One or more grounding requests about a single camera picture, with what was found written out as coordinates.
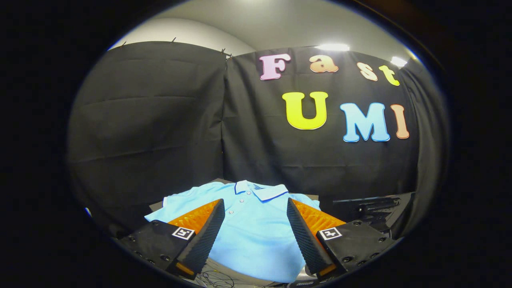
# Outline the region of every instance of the orange letter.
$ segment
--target orange letter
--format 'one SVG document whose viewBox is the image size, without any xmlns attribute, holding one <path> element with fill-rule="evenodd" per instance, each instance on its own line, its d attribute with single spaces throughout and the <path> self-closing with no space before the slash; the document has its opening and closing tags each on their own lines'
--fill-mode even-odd
<svg viewBox="0 0 512 288">
<path fill-rule="evenodd" d="M 338 71 L 338 66 L 334 64 L 332 58 L 329 56 L 317 55 L 309 58 L 309 61 L 312 62 L 309 67 L 311 71 L 315 73 Z"/>
<path fill-rule="evenodd" d="M 373 69 L 370 67 L 370 65 L 361 62 L 358 62 L 356 65 L 357 67 L 359 67 L 359 69 L 361 69 L 361 74 L 366 79 L 371 81 L 377 81 L 377 75 L 375 75 L 375 73 L 372 72 Z"/>
<path fill-rule="evenodd" d="M 398 104 L 391 105 L 391 109 L 395 112 L 396 125 L 398 131 L 396 131 L 396 137 L 398 139 L 409 138 L 409 132 L 407 131 L 406 119 L 403 116 L 403 106 Z"/>
</svg>

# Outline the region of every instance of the pink letter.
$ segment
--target pink letter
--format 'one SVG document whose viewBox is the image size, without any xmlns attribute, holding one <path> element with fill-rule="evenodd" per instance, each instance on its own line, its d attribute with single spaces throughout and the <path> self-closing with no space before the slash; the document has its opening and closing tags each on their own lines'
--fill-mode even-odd
<svg viewBox="0 0 512 288">
<path fill-rule="evenodd" d="M 275 71 L 276 68 L 279 69 L 279 71 L 283 72 L 285 70 L 285 62 L 290 61 L 291 57 L 288 54 L 278 54 L 278 55 L 268 55 L 268 56 L 261 56 L 260 61 L 263 62 L 263 75 L 261 75 L 261 80 L 271 80 L 271 79 L 279 79 L 281 78 L 281 74 L 277 73 Z"/>
</svg>

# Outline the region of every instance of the letter u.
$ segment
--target letter u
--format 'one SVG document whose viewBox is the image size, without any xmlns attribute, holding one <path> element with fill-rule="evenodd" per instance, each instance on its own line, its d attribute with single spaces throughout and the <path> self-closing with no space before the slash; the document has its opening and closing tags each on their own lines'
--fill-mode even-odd
<svg viewBox="0 0 512 288">
<path fill-rule="evenodd" d="M 293 127 L 301 130 L 314 130 L 322 127 L 327 120 L 327 108 L 325 98 L 328 97 L 325 92 L 311 92 L 309 96 L 315 99 L 316 116 L 313 119 L 306 119 L 302 114 L 302 99 L 304 93 L 289 92 L 283 94 L 286 101 L 286 119 Z"/>
</svg>

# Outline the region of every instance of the white wall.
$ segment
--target white wall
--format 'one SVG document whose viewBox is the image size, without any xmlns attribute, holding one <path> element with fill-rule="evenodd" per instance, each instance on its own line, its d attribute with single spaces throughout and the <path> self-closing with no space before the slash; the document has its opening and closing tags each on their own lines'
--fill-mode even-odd
<svg viewBox="0 0 512 288">
<path fill-rule="evenodd" d="M 240 55 L 255 49 L 238 38 L 215 27 L 186 19 L 150 19 L 121 38 L 110 49 L 126 44 L 146 41 L 172 41 L 189 43 L 224 53 Z"/>
</svg>

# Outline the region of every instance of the polo shirt collar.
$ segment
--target polo shirt collar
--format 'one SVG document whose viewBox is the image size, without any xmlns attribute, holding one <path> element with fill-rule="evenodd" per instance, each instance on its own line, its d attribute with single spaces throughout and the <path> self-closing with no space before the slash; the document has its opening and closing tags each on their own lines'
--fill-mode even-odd
<svg viewBox="0 0 512 288">
<path fill-rule="evenodd" d="M 259 200 L 265 201 L 279 197 L 288 193 L 288 189 L 283 184 L 277 186 L 264 186 L 251 183 L 247 180 L 238 181 L 234 185 L 234 193 L 240 194 L 242 192 L 251 191 L 258 197 Z"/>
</svg>

